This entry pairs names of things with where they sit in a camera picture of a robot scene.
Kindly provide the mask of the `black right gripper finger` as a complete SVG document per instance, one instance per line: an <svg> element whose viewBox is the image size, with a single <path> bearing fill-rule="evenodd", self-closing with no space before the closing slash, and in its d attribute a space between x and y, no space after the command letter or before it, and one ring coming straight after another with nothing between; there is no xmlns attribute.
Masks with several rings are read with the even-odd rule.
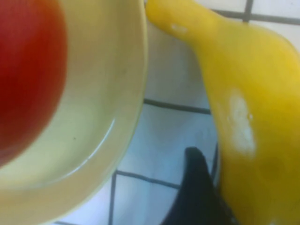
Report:
<svg viewBox="0 0 300 225"><path fill-rule="evenodd" d="M216 193L206 159L196 147L185 150L185 172L163 225L234 225L236 220Z"/></svg>

